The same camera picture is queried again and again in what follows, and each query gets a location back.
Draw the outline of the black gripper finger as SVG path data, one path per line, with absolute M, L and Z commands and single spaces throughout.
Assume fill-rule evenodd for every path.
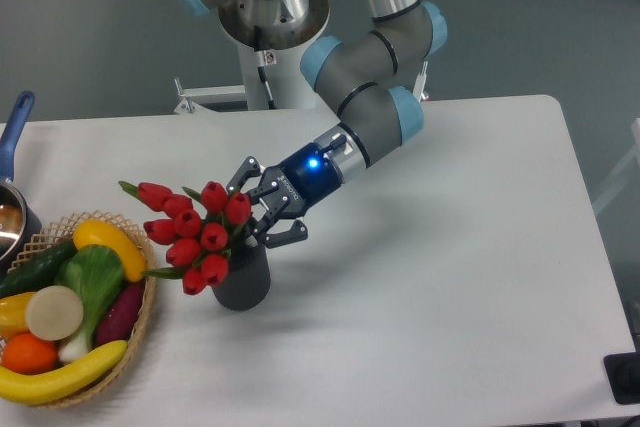
M 279 248 L 295 244 L 308 239 L 309 231 L 301 219 L 294 219 L 286 229 L 272 231 L 276 222 L 251 218 L 248 222 L 248 244 L 264 246 L 265 248 Z
M 228 193 L 240 192 L 248 180 L 260 177 L 263 170 L 263 166 L 255 157 L 246 157 L 226 184 L 226 191 Z

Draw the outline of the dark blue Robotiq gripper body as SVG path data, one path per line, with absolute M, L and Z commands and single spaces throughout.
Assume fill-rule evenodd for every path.
M 309 143 L 279 164 L 267 167 L 258 186 L 249 191 L 251 203 L 263 201 L 267 211 L 276 208 L 277 220 L 305 215 L 341 186 L 336 167 L 323 154 L 320 146 Z

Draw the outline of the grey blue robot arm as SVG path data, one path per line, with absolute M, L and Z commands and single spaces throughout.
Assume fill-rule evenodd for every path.
M 424 124 L 421 89 L 387 87 L 407 66 L 425 65 L 447 38 L 439 9 L 422 0 L 368 0 L 372 30 L 352 44 L 325 34 L 328 0 L 182 0 L 216 12 L 235 43 L 238 87 L 187 89 L 184 104 L 241 99 L 251 110 L 330 108 L 336 126 L 272 167 L 248 159 L 228 184 L 263 206 L 240 237 L 269 248 L 304 240 L 306 212 L 405 144 Z

